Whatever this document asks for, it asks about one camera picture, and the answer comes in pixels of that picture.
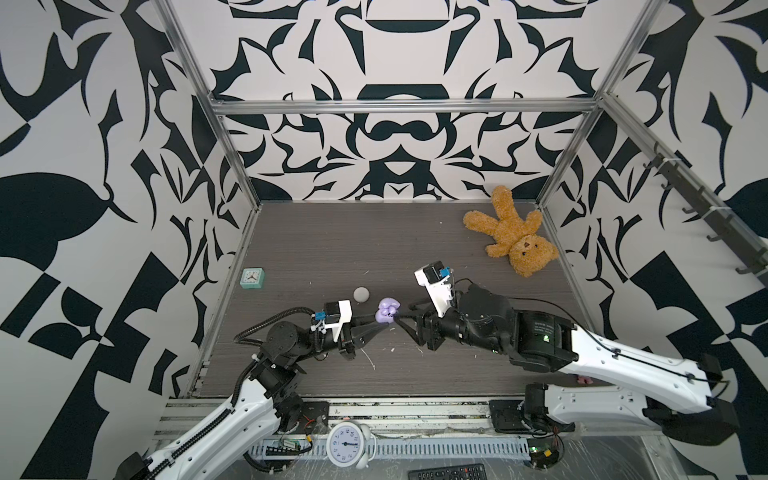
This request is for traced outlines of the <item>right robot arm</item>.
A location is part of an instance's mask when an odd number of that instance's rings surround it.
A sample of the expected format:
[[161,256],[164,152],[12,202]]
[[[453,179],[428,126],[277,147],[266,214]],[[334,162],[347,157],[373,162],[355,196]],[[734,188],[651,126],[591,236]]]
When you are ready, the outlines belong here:
[[657,427],[684,443],[717,446],[740,428],[735,407],[719,398],[716,358],[674,359],[593,333],[571,318],[518,310],[511,298],[472,284],[464,292],[447,280],[421,281],[426,300],[388,313],[420,345],[446,340],[506,357],[526,371],[597,380],[599,386],[527,386],[520,406],[532,431],[553,433],[577,422],[612,420]]

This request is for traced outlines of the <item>small teal square clock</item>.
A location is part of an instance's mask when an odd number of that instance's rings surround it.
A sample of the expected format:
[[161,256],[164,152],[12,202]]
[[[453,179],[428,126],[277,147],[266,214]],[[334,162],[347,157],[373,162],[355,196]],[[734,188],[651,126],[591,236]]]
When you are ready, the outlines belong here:
[[239,285],[243,289],[261,289],[265,280],[265,271],[261,267],[244,268]]

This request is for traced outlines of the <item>purple earbud charging case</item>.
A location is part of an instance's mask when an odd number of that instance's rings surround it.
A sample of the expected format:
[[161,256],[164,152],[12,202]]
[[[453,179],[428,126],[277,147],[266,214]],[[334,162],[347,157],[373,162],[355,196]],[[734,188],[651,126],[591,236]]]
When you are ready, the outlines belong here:
[[394,298],[383,298],[375,313],[375,320],[380,324],[391,324],[395,321],[401,304]]

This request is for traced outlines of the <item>green circuit board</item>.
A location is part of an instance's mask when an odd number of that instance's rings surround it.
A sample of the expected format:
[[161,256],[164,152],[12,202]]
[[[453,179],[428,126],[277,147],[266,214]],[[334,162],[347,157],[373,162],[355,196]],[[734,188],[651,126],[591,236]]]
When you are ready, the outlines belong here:
[[549,470],[563,458],[563,445],[554,438],[531,438],[527,445],[529,459],[525,461],[525,465],[534,470]]

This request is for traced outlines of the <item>black wall hook rail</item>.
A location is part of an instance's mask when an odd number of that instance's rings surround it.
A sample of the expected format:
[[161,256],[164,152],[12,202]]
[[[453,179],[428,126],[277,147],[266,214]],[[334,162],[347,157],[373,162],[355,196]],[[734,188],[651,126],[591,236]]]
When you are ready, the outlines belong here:
[[658,141],[653,142],[652,152],[653,158],[644,169],[661,175],[664,192],[672,191],[682,198],[684,214],[709,227],[709,242],[724,243],[741,261],[735,268],[737,274],[753,276],[766,288],[767,244],[682,159],[667,152]]

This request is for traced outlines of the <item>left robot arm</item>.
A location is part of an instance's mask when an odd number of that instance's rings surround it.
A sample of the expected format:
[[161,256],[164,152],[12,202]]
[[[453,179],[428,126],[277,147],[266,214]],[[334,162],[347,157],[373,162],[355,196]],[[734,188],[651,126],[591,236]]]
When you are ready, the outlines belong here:
[[315,312],[292,307],[239,333],[239,344],[258,351],[239,374],[232,395],[189,431],[149,456],[131,454],[118,479],[214,479],[260,440],[292,429],[303,402],[296,387],[301,363],[357,349],[388,329],[374,315],[356,316],[347,300]]

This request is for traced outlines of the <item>white earbud charging case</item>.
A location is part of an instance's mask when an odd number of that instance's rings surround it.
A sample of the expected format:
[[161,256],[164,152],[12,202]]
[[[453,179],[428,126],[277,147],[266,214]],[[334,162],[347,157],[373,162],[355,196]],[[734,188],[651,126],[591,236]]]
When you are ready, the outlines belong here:
[[357,303],[365,303],[370,299],[370,291],[366,287],[357,287],[353,291],[353,299]]

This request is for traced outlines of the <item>brown teddy bear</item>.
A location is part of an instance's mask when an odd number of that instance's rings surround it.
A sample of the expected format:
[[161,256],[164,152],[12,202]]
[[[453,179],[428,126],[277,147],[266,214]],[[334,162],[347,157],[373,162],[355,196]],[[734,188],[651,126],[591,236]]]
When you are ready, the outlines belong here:
[[491,258],[506,257],[513,270],[529,278],[559,258],[557,247],[538,234],[543,222],[540,210],[532,210],[525,218],[516,210],[512,191],[499,185],[491,194],[496,217],[478,210],[463,216],[463,225],[470,231],[485,234],[493,243],[485,247]]

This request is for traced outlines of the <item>white round alarm clock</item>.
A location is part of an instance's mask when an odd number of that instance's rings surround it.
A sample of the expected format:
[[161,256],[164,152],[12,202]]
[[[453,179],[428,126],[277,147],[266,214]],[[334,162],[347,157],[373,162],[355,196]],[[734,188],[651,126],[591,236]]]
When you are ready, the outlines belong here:
[[367,468],[375,458],[377,448],[377,438],[372,430],[352,420],[334,426],[326,438],[327,457],[340,468]]

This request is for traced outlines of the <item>black remote control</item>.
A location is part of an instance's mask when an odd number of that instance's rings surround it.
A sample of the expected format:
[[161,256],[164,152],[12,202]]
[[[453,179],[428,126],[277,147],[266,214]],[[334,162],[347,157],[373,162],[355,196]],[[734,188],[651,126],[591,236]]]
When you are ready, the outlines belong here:
[[485,466],[482,463],[432,467],[411,470],[408,480],[487,480]]

